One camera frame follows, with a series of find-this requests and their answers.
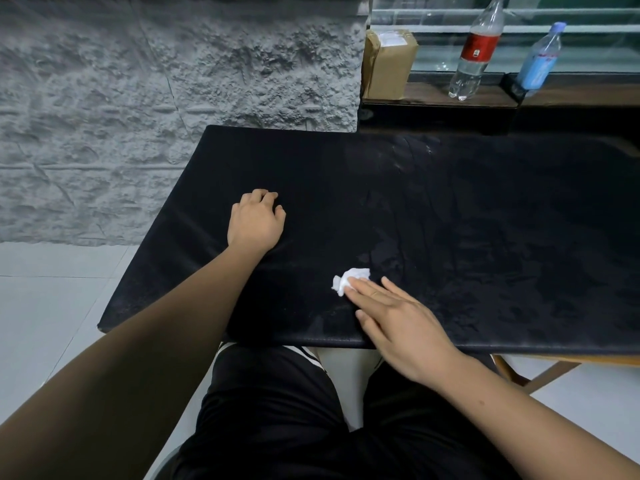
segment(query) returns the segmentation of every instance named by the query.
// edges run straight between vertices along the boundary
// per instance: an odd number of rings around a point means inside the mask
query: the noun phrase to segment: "bottle cap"
[[[566,23],[565,22],[556,22],[553,25],[551,25],[551,30],[549,30],[549,32],[551,33],[560,33],[564,31],[564,28],[566,27]]]

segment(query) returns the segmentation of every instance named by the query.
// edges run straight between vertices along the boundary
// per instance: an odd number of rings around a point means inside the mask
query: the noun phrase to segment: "right arm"
[[[349,282],[345,293],[386,361],[448,400],[523,478],[640,479],[640,465],[462,354],[431,311],[391,281]]]

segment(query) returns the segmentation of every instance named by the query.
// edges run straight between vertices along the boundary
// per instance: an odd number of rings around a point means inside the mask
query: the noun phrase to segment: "blue bottle label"
[[[557,60],[557,55],[533,55],[523,64],[518,74],[518,83],[527,90],[541,88]]]

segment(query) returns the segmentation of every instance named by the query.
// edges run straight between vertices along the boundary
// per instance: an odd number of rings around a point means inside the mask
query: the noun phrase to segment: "left arm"
[[[73,359],[0,425],[0,478],[141,479],[218,349],[236,300],[284,226],[276,193],[232,209],[229,247]]]

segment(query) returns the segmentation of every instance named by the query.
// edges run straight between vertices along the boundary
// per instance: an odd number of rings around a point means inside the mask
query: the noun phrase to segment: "black cloth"
[[[464,416],[384,363],[349,433],[325,371],[284,347],[220,353],[174,480],[520,477]]]
[[[287,221],[230,339],[371,346],[330,289],[370,267],[465,351],[640,353],[640,162],[587,137],[208,127],[100,329],[222,252],[232,204],[256,187],[280,193]]]

